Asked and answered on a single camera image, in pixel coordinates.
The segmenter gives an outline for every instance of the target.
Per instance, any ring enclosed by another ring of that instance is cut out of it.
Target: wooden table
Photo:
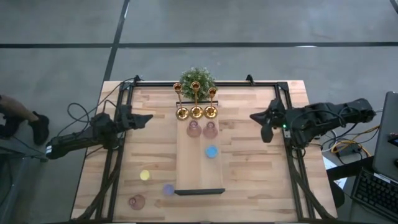
[[[120,82],[105,82],[101,100]],[[294,107],[308,104],[303,81],[288,81]],[[145,129],[127,132],[116,199],[115,222],[274,222],[296,221],[292,186],[284,143],[274,131],[271,143],[261,141],[260,125],[249,118],[264,111],[275,98],[269,87],[219,87],[220,156],[223,161],[221,195],[164,196],[165,184],[176,184],[177,120],[172,88],[135,88],[133,113],[153,114]],[[115,91],[108,99],[116,102]],[[106,112],[113,117],[114,108]],[[91,203],[101,185],[106,151],[99,150],[84,163],[72,218]],[[328,212],[336,216],[328,177],[318,147],[310,146],[304,158],[310,188]],[[152,178],[143,182],[142,169]],[[146,198],[146,206],[135,211],[127,201],[135,194]],[[305,217],[307,209],[300,191]],[[104,205],[104,216],[108,205]]]

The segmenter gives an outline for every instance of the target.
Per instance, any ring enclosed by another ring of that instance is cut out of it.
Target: gold candlestick
[[[213,98],[216,95],[216,92],[217,92],[217,90],[215,88],[209,89],[209,95],[210,95],[210,99],[211,99],[210,106],[207,106],[205,108],[205,116],[209,119],[217,117],[218,110],[217,110],[217,108],[215,108],[213,106]]]
[[[199,119],[203,116],[203,109],[198,106],[198,91],[200,89],[200,83],[192,82],[191,88],[195,92],[195,106],[191,108],[191,117],[193,119]]]
[[[181,83],[175,83],[173,85],[173,89],[177,93],[178,100],[180,101],[180,108],[177,109],[177,111],[175,112],[175,116],[179,120],[185,120],[185,119],[187,119],[189,117],[189,110],[186,109],[185,107],[183,107],[182,103],[181,103],[181,96],[180,96],[181,95],[181,91],[182,91]]]

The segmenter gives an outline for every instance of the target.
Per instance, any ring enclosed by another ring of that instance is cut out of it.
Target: concrete floor
[[[112,43],[122,5],[123,0],[0,0],[0,44]],[[382,42],[398,39],[397,24],[388,0],[131,0],[121,42]],[[0,49],[0,93],[45,113],[55,136],[71,122],[69,103],[95,106],[110,51]],[[397,91],[397,54],[395,47],[119,49],[110,79],[176,80],[182,71],[201,66],[219,80],[242,80],[247,74],[256,80],[304,80],[311,103],[363,97],[378,109],[387,91]],[[33,145],[26,124],[17,136]],[[364,146],[373,153],[375,143]],[[13,223],[68,220],[83,153],[46,164],[31,161]],[[338,210],[341,219],[350,218],[350,206]],[[362,213],[351,220],[372,220]]]

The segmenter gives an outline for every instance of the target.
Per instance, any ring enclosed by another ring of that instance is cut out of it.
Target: green plant
[[[199,82],[200,89],[198,91],[198,101],[203,101],[209,98],[208,90],[213,87],[217,89],[214,84],[214,78],[206,68],[191,68],[182,73],[180,83],[182,84],[182,95],[195,100],[195,92],[191,88],[192,82]]]

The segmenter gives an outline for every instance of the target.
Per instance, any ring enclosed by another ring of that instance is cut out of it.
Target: person
[[[4,115],[5,125],[0,125],[0,136],[9,139],[15,135],[19,125],[28,120],[33,130],[36,145],[43,145],[49,137],[49,119],[35,111],[28,110],[22,103],[10,96],[0,95],[0,113]]]

